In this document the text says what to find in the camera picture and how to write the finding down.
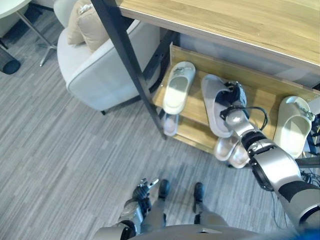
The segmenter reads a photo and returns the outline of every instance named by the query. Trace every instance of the wooden tabletop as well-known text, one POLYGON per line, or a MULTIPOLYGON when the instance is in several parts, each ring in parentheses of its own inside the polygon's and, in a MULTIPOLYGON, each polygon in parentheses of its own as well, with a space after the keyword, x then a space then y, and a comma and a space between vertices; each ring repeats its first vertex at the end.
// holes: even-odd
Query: wooden tabletop
POLYGON ((122 15, 320 73, 319 0, 117 0, 122 15))

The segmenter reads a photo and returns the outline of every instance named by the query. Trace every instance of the white slipper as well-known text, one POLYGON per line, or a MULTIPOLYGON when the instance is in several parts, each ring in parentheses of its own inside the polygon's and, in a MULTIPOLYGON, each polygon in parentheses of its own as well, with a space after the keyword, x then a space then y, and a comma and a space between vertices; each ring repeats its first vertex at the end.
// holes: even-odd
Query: white slipper
POLYGON ((163 116, 163 131, 167 136, 174 136, 178 131, 179 115, 171 115, 166 113, 163 116))
POLYGON ((273 141, 294 159, 304 148, 315 116, 308 103, 298 96, 288 96, 279 106, 278 122, 273 141))
POLYGON ((214 146, 213 155, 219 161, 227 161, 238 142, 239 140, 235 136, 219 137, 214 146))
POLYGON ((232 154, 230 155, 228 162, 235 167, 236 169, 243 168, 248 162, 250 158, 248 153, 241 142, 238 142, 233 149, 232 154))
POLYGON ((224 85, 220 77, 212 74, 202 79, 201 89, 211 131, 220 138, 229 138, 233 131, 227 128, 225 121, 220 117, 220 112, 227 107, 216 102, 216 98, 224 91, 231 91, 224 85))
POLYGON ((182 112, 195 75, 196 68, 188 61, 179 62, 172 68, 162 104, 166 113, 176 115, 182 112))

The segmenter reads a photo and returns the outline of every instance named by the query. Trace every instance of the wooden shelf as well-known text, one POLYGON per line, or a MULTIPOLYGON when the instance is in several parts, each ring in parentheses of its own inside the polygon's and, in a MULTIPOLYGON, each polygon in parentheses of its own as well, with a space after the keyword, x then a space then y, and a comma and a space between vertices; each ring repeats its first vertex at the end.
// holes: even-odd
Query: wooden shelf
POLYGON ((178 131, 174 138, 211 154, 218 139, 209 127, 183 116, 179 118, 178 131))
MULTIPOLYGON (((185 107, 180 113, 178 133, 174 138, 208 153, 212 153, 217 137, 209 128, 202 96, 201 80, 205 75, 214 74, 225 80, 240 82, 245 89, 247 105, 262 107, 268 113, 269 122, 263 133, 270 139, 273 139, 275 134, 279 105, 283 98, 295 95, 311 101, 320 97, 320 92, 317 90, 177 46, 171 46, 170 53, 171 65, 153 97, 154 104, 162 107, 172 67, 181 61, 192 62, 197 71, 185 107)), ((264 115, 260 111, 253 110, 249 120, 261 126, 264 115)))

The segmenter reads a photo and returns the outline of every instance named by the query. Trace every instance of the white armchair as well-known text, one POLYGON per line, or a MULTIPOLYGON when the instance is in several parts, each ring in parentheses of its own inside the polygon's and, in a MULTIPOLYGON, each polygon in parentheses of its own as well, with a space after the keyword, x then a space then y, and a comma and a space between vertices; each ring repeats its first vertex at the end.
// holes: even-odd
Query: white armchair
MULTIPOLYGON (((54 3, 54 12, 66 28, 57 44, 58 64, 67 90, 89 107, 104 111, 139 93, 110 39, 93 53, 86 44, 67 43, 68 20, 76 1, 54 3)), ((160 43, 160 29, 134 20, 127 33, 143 70, 160 43)), ((160 68, 147 83, 148 87, 157 81, 159 73, 160 68)))

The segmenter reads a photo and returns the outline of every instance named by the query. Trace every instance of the beige pillow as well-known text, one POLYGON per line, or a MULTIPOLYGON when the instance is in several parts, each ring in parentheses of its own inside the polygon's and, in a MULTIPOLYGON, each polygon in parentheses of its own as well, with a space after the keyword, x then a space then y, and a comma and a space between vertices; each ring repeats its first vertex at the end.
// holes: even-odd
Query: beige pillow
POLYGON ((77 24, 91 52, 97 50, 109 39, 109 35, 94 7, 81 14, 78 17, 77 24))
POLYGON ((81 34, 78 27, 78 17, 80 16, 80 9, 83 5, 91 4, 90 0, 78 0, 71 11, 68 28, 67 28, 67 42, 68 44, 80 44, 83 43, 84 37, 81 34))

